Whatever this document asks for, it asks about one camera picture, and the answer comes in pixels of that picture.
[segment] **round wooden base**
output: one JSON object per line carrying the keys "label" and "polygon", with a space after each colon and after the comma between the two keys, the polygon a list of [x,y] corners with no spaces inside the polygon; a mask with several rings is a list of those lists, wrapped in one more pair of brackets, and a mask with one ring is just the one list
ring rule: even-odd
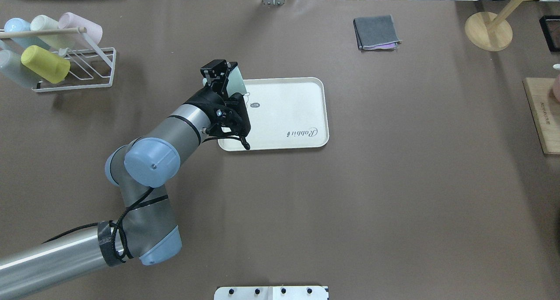
{"label": "round wooden base", "polygon": [[488,25],[496,16],[495,13],[484,11],[466,20],[465,33],[474,45],[486,51],[501,51],[510,45],[514,33],[506,20],[493,31],[488,31]]}

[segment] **pink object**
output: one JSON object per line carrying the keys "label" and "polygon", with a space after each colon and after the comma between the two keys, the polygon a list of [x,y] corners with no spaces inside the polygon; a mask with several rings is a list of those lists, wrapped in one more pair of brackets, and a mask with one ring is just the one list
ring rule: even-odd
{"label": "pink object", "polygon": [[98,45],[102,40],[103,28],[100,25],[73,13],[65,13],[60,16],[60,19],[58,20],[58,29],[77,27],[86,27],[87,34],[95,42],[95,44]]}
{"label": "pink object", "polygon": [[556,100],[560,101],[560,75],[554,79],[554,83],[552,84],[552,93],[554,93]]}

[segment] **wooden mug tree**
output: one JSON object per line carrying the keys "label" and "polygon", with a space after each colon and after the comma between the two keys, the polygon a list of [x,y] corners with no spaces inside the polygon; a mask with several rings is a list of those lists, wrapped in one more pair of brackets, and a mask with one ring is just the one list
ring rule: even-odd
{"label": "wooden mug tree", "polygon": [[514,36],[506,18],[523,1],[528,0],[511,0],[498,15],[483,11],[470,16],[465,23],[466,36],[474,45],[486,51],[505,49]]}

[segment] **yellow cup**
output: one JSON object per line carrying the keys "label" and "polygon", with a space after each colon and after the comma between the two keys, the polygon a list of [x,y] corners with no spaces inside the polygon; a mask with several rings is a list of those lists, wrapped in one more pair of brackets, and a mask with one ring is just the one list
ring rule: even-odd
{"label": "yellow cup", "polygon": [[25,49],[21,55],[21,63],[52,84],[63,81],[70,71],[69,60],[37,45]]}

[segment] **black frame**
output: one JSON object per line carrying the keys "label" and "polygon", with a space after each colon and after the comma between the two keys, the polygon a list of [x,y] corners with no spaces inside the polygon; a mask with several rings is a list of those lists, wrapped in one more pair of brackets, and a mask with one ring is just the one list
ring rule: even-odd
{"label": "black frame", "polygon": [[552,40],[552,35],[550,35],[550,30],[546,25],[547,21],[560,21],[560,16],[542,16],[542,18],[539,19],[540,27],[542,28],[542,33],[544,33],[546,44],[548,44],[548,49],[550,49],[551,52],[560,52],[560,47],[556,47],[554,45],[554,41]]}

